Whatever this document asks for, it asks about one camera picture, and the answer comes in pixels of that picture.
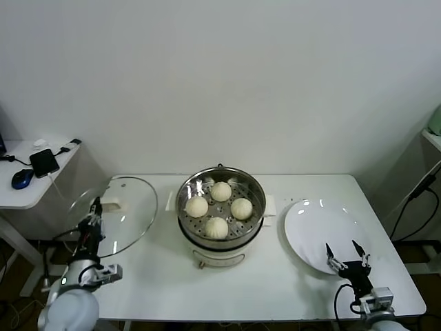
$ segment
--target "white table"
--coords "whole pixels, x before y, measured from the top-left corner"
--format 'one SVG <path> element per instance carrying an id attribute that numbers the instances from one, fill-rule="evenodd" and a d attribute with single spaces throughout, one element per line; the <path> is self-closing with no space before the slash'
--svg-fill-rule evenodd
<path id="1" fill-rule="evenodd" d="M 50 148 L 53 153 L 59 151 L 59 148 L 65 145 L 68 141 L 59 143 L 51 143 Z M 8 155 L 14 155 L 24 163 L 30 163 L 29 156 L 38 151 L 33 150 L 33 141 L 5 141 Z M 50 176 L 55 180 L 64 167 L 68 164 L 69 160 L 75 155 L 79 146 L 72 149 L 67 153 L 57 156 L 57 162 L 60 166 L 60 170 L 52 173 Z M 0 162 L 0 210 L 5 209 L 29 209 L 34 207 L 40 201 L 41 197 L 46 193 L 48 188 L 52 185 L 52 181 L 49 177 L 36 178 L 33 177 L 30 185 L 22 190 L 15 190 L 11 186 L 12 176 L 24 168 L 32 168 L 30 166 L 23 165 L 19 162 Z M 18 254 L 21 254 L 27 259 L 34 267 L 34 271 L 30 275 L 26 284 L 24 285 L 20 295 L 28 297 L 32 294 L 32 290 L 38 283 L 41 275 L 43 274 L 43 259 L 41 254 L 31 246 L 26 239 L 24 239 L 9 222 L 0 217 L 0 237 L 3 238 L 9 245 L 11 245 L 15 252 L 8 259 L 8 268 L 14 263 Z M 52 255 L 53 250 L 48 251 L 48 258 Z M 58 274 L 62 271 L 57 266 L 51 267 L 51 274 Z"/>
<path id="2" fill-rule="evenodd" d="M 101 319 L 137 321 L 305 321 L 335 319 L 337 276 L 316 271 L 287 245 L 282 228 L 293 201 L 304 198 L 343 202 L 372 240 L 375 287 L 389 287 L 398 316 L 423 314 L 422 300 L 356 180 L 349 175 L 256 176 L 275 198 L 278 215 L 256 237 L 247 257 L 232 268 L 200 270 L 165 206 L 183 175 L 141 175 L 158 191 L 159 211 L 150 231 L 131 248 L 102 263 L 119 263 L 123 279 L 95 292 Z M 338 300 L 341 318 L 357 319 L 349 310 L 351 290 Z"/>

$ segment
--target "cable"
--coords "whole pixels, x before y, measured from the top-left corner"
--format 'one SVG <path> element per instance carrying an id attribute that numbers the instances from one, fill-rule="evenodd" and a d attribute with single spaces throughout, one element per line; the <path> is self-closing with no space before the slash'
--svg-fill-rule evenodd
<path id="1" fill-rule="evenodd" d="M 17 161 L 23 164 L 24 166 L 28 166 L 28 167 L 31 166 L 30 163 L 24 163 L 22 160 L 18 160 L 14 155 L 5 155 L 4 157 L 0 157 L 0 161 L 9 161 L 9 162 Z"/>
<path id="2" fill-rule="evenodd" d="M 354 314 L 357 314 L 357 315 L 363 315 L 364 312 L 361 312 L 361 311 L 359 311 L 359 310 L 355 310 L 355 309 L 353 308 L 353 307 L 356 306 L 356 305 L 357 305 L 357 304 L 356 304 L 355 301 L 351 302 L 351 304 L 349 305 L 349 309 L 350 309 Z"/>
<path id="3" fill-rule="evenodd" d="M 1 285 L 3 283 L 3 280 L 5 279 L 6 271 L 8 270 L 8 260 L 6 259 L 5 252 L 1 248 L 0 248 L 0 253 L 1 253 L 1 257 L 3 258 L 3 264 L 4 264 L 3 266 L 4 271 L 1 274 L 1 278 L 0 278 L 0 285 Z"/>
<path id="4" fill-rule="evenodd" d="M 431 313 L 425 313 L 421 316 L 418 317 L 418 331 L 422 331 L 422 319 L 425 317 L 432 317 L 434 319 L 439 319 L 441 321 L 441 316 L 435 315 L 435 314 L 431 314 Z"/>
<path id="5" fill-rule="evenodd" d="M 265 323 L 261 323 L 261 324 L 264 326 L 265 329 L 267 329 L 267 331 L 271 331 L 271 330 L 265 325 Z"/>
<path id="6" fill-rule="evenodd" d="M 417 230 L 413 231 L 411 234 L 408 234 L 407 236 L 396 240 L 395 242 L 399 242 L 399 241 L 403 241 L 411 236 L 413 236 L 414 234 L 416 234 L 417 232 L 421 231 L 423 228 L 426 227 L 427 224 L 429 224 L 429 222 L 432 220 L 432 218 L 434 218 L 436 212 L 438 211 L 438 208 L 440 207 L 440 198 L 439 196 L 435 193 L 435 191 L 433 191 L 431 188 L 427 188 L 426 189 L 427 192 L 430 192 L 431 194 L 433 194 L 436 198 L 436 206 L 435 206 L 435 210 L 432 212 L 432 215 L 430 215 L 430 217 L 427 219 L 427 221 L 424 222 L 424 224 L 422 226 L 420 226 Z"/>
<path id="7" fill-rule="evenodd" d="M 407 198 L 410 197 L 410 195 L 412 194 L 412 192 L 422 183 L 422 181 L 425 180 L 425 178 L 432 173 L 432 171 L 438 167 L 441 164 L 441 160 L 439 160 L 428 172 L 426 172 L 426 174 L 421 178 L 421 180 L 415 185 L 415 187 L 404 196 L 404 198 L 402 198 L 402 200 L 399 202 L 398 205 L 396 205 L 387 215 L 386 217 L 383 219 L 383 221 L 386 221 L 392 214 L 393 212 L 395 212 L 406 200 Z M 435 172 L 435 174 L 437 174 L 440 171 L 441 167 L 438 168 Z"/>
<path id="8" fill-rule="evenodd" d="M 338 288 L 337 293 L 334 297 L 334 314 L 336 316 L 336 321 L 337 321 L 338 327 L 340 328 L 340 330 L 345 331 L 346 328 L 344 328 L 343 325 L 341 324 L 340 319 L 338 318 L 338 313 L 337 313 L 337 299 L 338 299 L 338 295 L 340 294 L 340 291 L 343 288 L 351 288 L 353 290 L 353 286 L 351 284 L 343 284 Z"/>
<path id="9" fill-rule="evenodd" d="M 61 200 L 66 201 L 65 197 L 61 194 L 60 189 L 58 188 L 58 186 L 56 185 L 54 179 L 52 178 L 52 176 L 50 174 L 48 174 L 48 177 L 50 178 L 50 180 L 52 181 L 52 184 L 54 184 L 55 190 L 57 190 L 58 195 L 61 197 Z"/>
<path id="10" fill-rule="evenodd" d="M 31 166 L 30 163 L 24 163 L 22 160 L 18 160 L 17 158 L 15 159 L 15 161 L 17 161 L 17 162 L 23 164 L 24 166 L 28 166 L 28 167 Z"/>
<path id="11" fill-rule="evenodd" d="M 15 313 L 15 316 L 11 319 L 11 325 L 10 325 L 11 326 L 11 330 L 18 330 L 19 328 L 21 328 L 23 325 L 25 325 L 30 320 L 30 318 L 32 317 L 32 314 L 33 314 L 33 312 L 35 310 L 36 303 L 38 303 L 42 308 L 44 308 L 44 305 L 40 301 L 38 301 L 36 299 L 33 299 L 31 302 L 29 302 L 20 311 L 17 311 L 17 309 L 12 304 L 9 305 L 12 308 L 12 310 L 14 310 L 14 313 Z M 25 310 L 27 310 L 31 305 L 34 305 L 34 308 L 32 309 L 32 312 L 30 313 L 29 317 L 25 321 L 22 321 L 22 323 L 20 324 L 20 315 Z"/>
<path id="12" fill-rule="evenodd" d="M 78 275 L 78 283 L 79 284 L 81 284 L 81 282 L 83 281 L 83 275 L 85 274 L 85 272 L 92 269 L 92 268 L 96 268 L 96 269 L 100 270 L 100 269 L 103 269 L 103 266 L 99 263 L 94 263 L 94 264 L 91 264 L 88 267 L 85 267 L 84 269 L 82 269 L 82 271 Z M 229 325 L 223 326 L 222 323 L 219 323 L 219 325 L 224 328 L 228 328 L 231 324 L 232 323 L 230 323 Z"/>
<path id="13" fill-rule="evenodd" d="M 395 225 L 393 226 L 392 233 L 391 233 L 391 235 L 389 236 L 389 238 L 390 238 L 391 240 L 392 240 L 393 235 L 395 234 L 395 231 L 397 230 L 398 224 L 400 223 L 400 221 L 401 221 L 401 217 L 402 217 L 404 211 L 406 210 L 406 207 L 407 207 L 407 205 L 409 204 L 409 202 L 411 202 L 411 200 L 410 200 L 410 199 L 407 199 L 406 203 L 405 203 L 404 206 L 401 208 L 400 215 L 398 215 L 398 218 L 397 218 L 397 220 L 396 220 L 396 222 L 395 222 Z"/>

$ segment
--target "black cable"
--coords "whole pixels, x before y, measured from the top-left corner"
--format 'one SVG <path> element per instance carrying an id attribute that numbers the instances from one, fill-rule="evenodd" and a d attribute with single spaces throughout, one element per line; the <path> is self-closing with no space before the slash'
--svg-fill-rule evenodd
<path id="1" fill-rule="evenodd" d="M 440 170 L 441 170 L 441 167 L 439 167 L 433 175 L 436 176 L 436 174 L 439 173 Z"/>
<path id="2" fill-rule="evenodd" d="M 359 311 L 359 310 L 355 310 L 355 309 L 353 308 L 353 307 L 356 306 L 356 305 L 357 305 L 357 304 L 356 304 L 355 301 L 351 302 L 351 304 L 349 305 L 349 309 L 350 309 L 354 314 L 357 314 L 357 315 L 363 315 L 364 312 L 361 312 L 361 311 Z"/>
<path id="3" fill-rule="evenodd" d="M 18 160 L 17 158 L 14 161 L 17 161 L 17 162 L 23 164 L 24 166 L 30 167 L 30 163 L 24 163 L 22 160 Z"/>
<path id="4" fill-rule="evenodd" d="M 337 313 L 337 299 L 338 299 L 338 295 L 340 294 L 340 291 L 341 291 L 343 288 L 352 288 L 352 289 L 353 289 L 353 286 L 352 286 L 351 284 L 343 284 L 343 285 L 341 285 L 341 286 L 338 288 L 337 293 L 336 293 L 336 295 L 335 295 L 335 297 L 334 297 L 334 314 L 335 314 L 335 316 L 336 316 L 336 321 L 337 321 L 337 325 L 338 325 L 338 327 L 340 328 L 340 330 L 345 331 L 346 328 L 344 328 L 344 327 L 341 325 L 341 322 L 340 322 L 340 319 L 338 318 L 338 313 Z"/>
<path id="5" fill-rule="evenodd" d="M 81 271 L 80 274 L 78 275 L 78 283 L 81 284 L 81 280 L 82 280 L 82 278 L 83 278 L 84 273 L 85 273 L 86 271 L 88 271 L 89 269 L 92 269 L 92 268 L 102 269 L 103 266 L 102 266 L 101 264 L 94 263 L 94 264 L 91 264 L 91 265 L 89 265 L 88 267 L 82 269 L 82 271 Z"/>
<path id="6" fill-rule="evenodd" d="M 440 198 L 439 198 L 439 196 L 435 193 L 435 191 L 433 191 L 431 188 L 427 188 L 426 191 L 427 191 L 427 192 L 430 192 L 431 194 L 433 194 L 433 195 L 435 196 L 435 198 L 436 198 L 436 207 L 435 207 L 435 210 L 432 212 L 432 215 L 430 215 L 430 217 L 427 219 L 427 221 L 424 222 L 424 224 L 423 224 L 422 226 L 420 226 L 417 230 L 413 231 L 411 234 L 408 234 L 407 236 L 405 236 L 405 237 L 403 237 L 403 238 L 401 238 L 401 239 L 396 240 L 396 242 L 403 241 L 403 240 L 405 240 L 405 239 L 407 239 L 407 238 L 413 236 L 415 233 L 421 231 L 423 228 L 426 227 L 427 224 L 429 224 L 429 222 L 432 220 L 432 218 L 434 218 L 436 212 L 438 211 L 438 208 L 440 207 Z"/>
<path id="7" fill-rule="evenodd" d="M 79 231 L 78 228 L 73 228 L 73 229 L 67 230 L 65 232 L 62 232 L 62 233 L 56 235 L 55 237 L 53 237 L 52 241 L 56 241 L 57 239 L 61 238 L 62 236 L 65 236 L 71 232 L 77 232 L 77 231 Z M 48 263 L 48 258 L 47 258 L 48 249 L 49 249 L 49 247 L 46 247 L 45 250 L 43 251 L 43 278 L 44 279 L 49 279 L 49 263 Z"/>
<path id="8" fill-rule="evenodd" d="M 407 199 L 406 203 L 404 204 L 404 206 L 403 206 L 402 209 L 401 209 L 400 214 L 398 215 L 398 218 L 397 218 L 397 220 L 396 220 L 396 222 L 395 222 L 395 225 L 393 226 L 392 233 L 391 233 L 391 235 L 389 236 L 389 238 L 390 238 L 391 240 L 392 240 L 393 235 L 395 234 L 395 231 L 397 230 L 398 224 L 400 224 L 401 217 L 402 217 L 404 211 L 406 210 L 406 207 L 407 207 L 407 205 L 409 204 L 409 202 L 411 202 L 411 199 L 410 199 L 410 198 Z"/>
<path id="9" fill-rule="evenodd" d="M 14 162 L 17 161 L 21 164 L 23 164 L 24 166 L 31 166 L 29 163 L 24 163 L 22 160 L 18 160 L 14 155 L 6 155 L 4 157 L 0 157 L 0 161 L 9 161 L 9 162 Z"/>
<path id="10" fill-rule="evenodd" d="M 1 279 L 0 279 L 0 285 L 3 283 L 3 280 L 5 279 L 5 274 L 6 274 L 6 270 L 8 270 L 8 260 L 6 259 L 5 256 L 5 252 L 0 248 L 0 253 L 1 253 L 1 257 L 3 258 L 3 262 L 4 262 L 4 272 L 1 275 Z"/>
<path id="11" fill-rule="evenodd" d="M 427 313 L 418 317 L 418 329 L 417 329 L 418 331 L 422 331 L 422 323 L 421 322 L 422 322 L 422 319 L 425 317 L 432 317 L 434 319 L 439 319 L 441 321 L 441 316 L 427 312 Z"/>
<path id="12" fill-rule="evenodd" d="M 79 232 L 79 229 L 78 228 L 73 228 L 73 229 L 67 230 L 65 232 L 62 232 L 62 233 L 56 235 L 55 237 L 53 237 L 52 240 L 55 241 L 57 239 L 60 239 L 62 236 L 65 236 L 65 235 L 67 235 L 67 234 L 69 234 L 71 232 Z"/>

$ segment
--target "wire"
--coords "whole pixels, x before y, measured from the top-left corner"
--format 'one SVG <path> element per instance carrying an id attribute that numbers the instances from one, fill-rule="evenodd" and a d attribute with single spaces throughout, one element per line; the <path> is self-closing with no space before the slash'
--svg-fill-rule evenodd
<path id="1" fill-rule="evenodd" d="M 398 215 L 398 218 L 397 218 L 397 220 L 396 220 L 396 222 L 395 222 L 395 225 L 393 226 L 392 233 L 391 233 L 391 235 L 389 236 L 390 239 L 392 239 L 393 235 L 395 234 L 395 231 L 397 230 L 398 224 L 399 224 L 400 221 L 401 221 L 401 217 L 402 217 L 404 211 L 406 210 L 406 207 L 407 207 L 407 205 L 409 204 L 409 202 L 411 202 L 411 200 L 410 200 L 410 199 L 407 199 L 406 203 L 405 203 L 404 206 L 401 208 L 400 215 Z"/>
<path id="2" fill-rule="evenodd" d="M 354 301 L 354 302 L 351 302 L 351 304 L 349 305 L 349 309 L 354 313 L 354 314 L 357 314 L 357 315 L 363 315 L 364 314 L 364 312 L 361 312 L 361 311 L 359 311 L 359 310 L 355 310 L 353 307 L 354 306 L 356 306 L 357 304 L 356 304 L 356 302 Z"/>
<path id="3" fill-rule="evenodd" d="M 23 325 L 25 325 L 28 321 L 29 321 L 29 319 L 30 319 L 30 317 L 32 317 L 32 313 L 34 312 L 34 309 L 35 309 L 35 305 L 36 304 L 39 304 L 42 308 L 44 308 L 44 305 L 40 302 L 40 301 L 38 301 L 38 300 L 36 300 L 36 299 L 34 299 L 34 300 L 32 300 L 31 302 L 29 302 L 22 310 L 20 310 L 20 311 L 18 311 L 11 303 L 9 304 L 9 306 L 12 308 L 12 310 L 14 310 L 14 313 L 15 313 L 15 316 L 11 319 L 11 330 L 18 330 L 19 328 L 21 328 Z M 22 323 L 21 323 L 21 325 L 20 325 L 20 315 L 25 311 L 25 310 L 27 310 L 31 305 L 34 305 L 34 308 L 33 308 L 33 310 L 32 310 L 32 312 L 31 312 L 31 314 L 30 314 L 30 316 L 23 322 L 22 321 Z"/>
<path id="4" fill-rule="evenodd" d="M 78 275 L 78 283 L 81 284 L 81 282 L 83 281 L 83 275 L 90 269 L 92 268 L 96 268 L 96 269 L 103 269 L 103 266 L 99 263 L 94 263 L 89 265 L 88 267 L 85 267 L 84 269 L 82 269 L 82 271 L 80 272 L 80 274 Z M 230 323 L 229 325 L 223 326 L 222 323 L 219 323 L 220 326 L 227 328 L 231 325 L 232 323 Z"/>
<path id="5" fill-rule="evenodd" d="M 263 325 L 263 327 L 265 328 L 265 329 L 267 329 L 268 331 L 271 331 L 266 325 L 265 325 L 265 323 L 261 323 L 262 325 Z"/>
<path id="6" fill-rule="evenodd" d="M 18 160 L 17 158 L 15 159 L 15 161 L 17 161 L 17 162 L 23 164 L 24 166 L 28 166 L 28 167 L 31 166 L 30 163 L 24 163 L 22 160 Z"/>
<path id="7" fill-rule="evenodd" d="M 0 248 L 1 257 L 3 258 L 3 272 L 1 273 L 0 285 L 3 283 L 5 279 L 6 271 L 8 271 L 8 260 L 6 259 L 5 252 Z"/>
<path id="8" fill-rule="evenodd" d="M 71 232 L 79 232 L 79 229 L 78 229 L 78 228 L 72 228 L 72 229 L 70 229 L 70 230 L 67 230 L 67 231 L 65 231 L 65 232 L 62 232 L 62 233 L 56 235 L 55 237 L 53 237 L 53 238 L 52 238 L 52 241 L 55 241 L 55 240 L 57 240 L 57 239 L 60 239 L 62 236 L 65 236 L 65 235 L 67 235 L 67 234 L 69 234 L 69 233 L 71 233 Z"/>
<path id="9" fill-rule="evenodd" d="M 411 234 L 408 234 L 407 236 L 396 240 L 395 242 L 398 241 L 403 241 L 411 236 L 413 236 L 414 234 L 416 234 L 417 232 L 421 231 L 423 228 L 426 227 L 427 224 L 429 224 L 429 222 L 432 220 L 432 218 L 434 218 L 436 212 L 438 211 L 438 208 L 440 207 L 440 198 L 439 196 L 435 193 L 435 191 L 433 191 L 431 188 L 427 188 L 426 189 L 427 192 L 430 192 L 431 194 L 433 194 L 436 198 L 436 206 L 435 206 L 435 210 L 432 212 L 432 215 L 430 215 L 430 217 L 427 219 L 427 221 L 424 222 L 424 224 L 422 226 L 420 226 L 417 230 L 413 231 Z"/>
<path id="10" fill-rule="evenodd" d="M 427 313 L 418 317 L 418 329 L 417 330 L 422 331 L 422 323 L 421 322 L 422 322 L 422 319 L 425 317 L 432 317 L 434 319 L 439 319 L 441 321 L 441 316 L 427 312 Z"/>
<path id="11" fill-rule="evenodd" d="M 58 186 L 56 185 L 54 179 L 52 178 L 52 176 L 50 174 L 48 174 L 50 180 L 52 181 L 52 184 L 54 184 L 55 190 L 57 190 L 58 195 L 61 197 L 61 200 L 66 201 L 66 198 L 61 194 L 60 189 L 58 188 Z"/>
<path id="12" fill-rule="evenodd" d="M 441 160 L 439 160 L 428 172 L 426 172 L 426 174 L 421 178 L 421 180 L 415 185 L 415 187 L 404 196 L 404 198 L 402 198 L 402 200 L 399 202 L 398 205 L 396 205 L 387 215 L 386 217 L 383 219 L 383 221 L 386 221 L 392 214 L 393 212 L 395 212 L 409 197 L 410 195 L 413 193 L 413 191 L 422 183 L 422 181 L 424 181 L 424 179 L 430 175 L 432 173 L 433 170 L 435 170 L 436 167 L 438 167 L 441 164 Z M 440 171 L 441 167 L 439 167 L 435 174 L 437 174 Z"/>
<path id="13" fill-rule="evenodd" d="M 334 314 L 336 316 L 336 321 L 337 321 L 338 327 L 340 328 L 340 330 L 345 331 L 346 328 L 344 328 L 343 325 L 341 324 L 340 319 L 338 318 L 338 312 L 337 312 L 337 299 L 338 299 L 338 295 L 340 294 L 340 291 L 343 288 L 352 288 L 353 289 L 353 286 L 351 284 L 343 284 L 338 288 L 337 293 L 334 297 Z"/>

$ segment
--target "stainless steel pot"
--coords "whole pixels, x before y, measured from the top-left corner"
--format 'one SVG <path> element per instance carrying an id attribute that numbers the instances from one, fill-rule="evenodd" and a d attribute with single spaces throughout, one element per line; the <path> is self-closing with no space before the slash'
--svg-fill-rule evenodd
<path id="1" fill-rule="evenodd" d="M 232 195 L 225 202 L 213 200 L 210 194 L 212 186 L 219 181 L 228 183 L 232 188 Z M 207 214 L 197 219 L 185 211 L 187 201 L 196 195 L 204 197 L 208 202 Z M 253 213 L 249 219 L 239 221 L 231 214 L 230 206 L 238 198 L 246 198 L 253 204 Z M 191 176 L 176 196 L 178 222 L 183 234 L 194 245 L 213 252 L 235 250 L 253 240 L 262 228 L 265 206 L 265 193 L 253 176 L 222 164 Z M 222 217 L 228 222 L 227 238 L 211 239 L 205 235 L 205 223 L 212 217 Z"/>

